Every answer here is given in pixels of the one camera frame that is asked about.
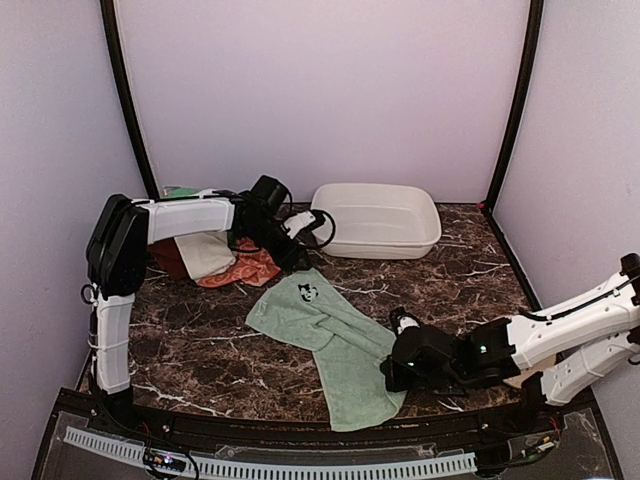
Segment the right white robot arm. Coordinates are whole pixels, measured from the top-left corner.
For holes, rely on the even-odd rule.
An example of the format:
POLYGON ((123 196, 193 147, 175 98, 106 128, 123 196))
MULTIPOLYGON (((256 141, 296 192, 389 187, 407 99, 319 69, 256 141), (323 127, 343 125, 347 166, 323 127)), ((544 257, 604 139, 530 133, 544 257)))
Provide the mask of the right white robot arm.
POLYGON ((396 339, 380 370, 390 392, 478 390, 523 373, 526 398, 510 413, 521 434, 534 432, 550 406, 578 393, 639 353, 639 256, 597 287, 560 304, 522 311, 453 336, 399 307, 396 339))

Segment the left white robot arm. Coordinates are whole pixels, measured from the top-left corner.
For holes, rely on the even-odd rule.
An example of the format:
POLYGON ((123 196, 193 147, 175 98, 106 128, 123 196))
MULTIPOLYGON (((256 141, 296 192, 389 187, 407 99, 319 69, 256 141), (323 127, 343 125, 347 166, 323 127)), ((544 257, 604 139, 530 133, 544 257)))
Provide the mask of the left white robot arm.
POLYGON ((215 190, 161 200, 114 194, 107 200, 86 249, 88 282, 81 289, 92 308, 89 346, 99 391, 115 395, 130 387, 129 324, 146 275, 148 246, 185 235, 231 232, 265 249, 280 269, 293 271, 303 267, 306 255, 298 235, 324 221, 310 210, 280 220, 279 208, 249 192, 215 190))

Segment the mint green panda towel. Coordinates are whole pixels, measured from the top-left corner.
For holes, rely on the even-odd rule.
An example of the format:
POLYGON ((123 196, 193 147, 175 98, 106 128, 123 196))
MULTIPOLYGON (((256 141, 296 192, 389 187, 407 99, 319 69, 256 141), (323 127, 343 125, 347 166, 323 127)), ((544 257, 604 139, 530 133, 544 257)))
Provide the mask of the mint green panda towel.
POLYGON ((317 270, 295 272, 269 288, 246 324, 312 353, 332 430, 378 426, 401 410, 406 393, 389 392, 380 371, 394 334, 358 311, 317 270))

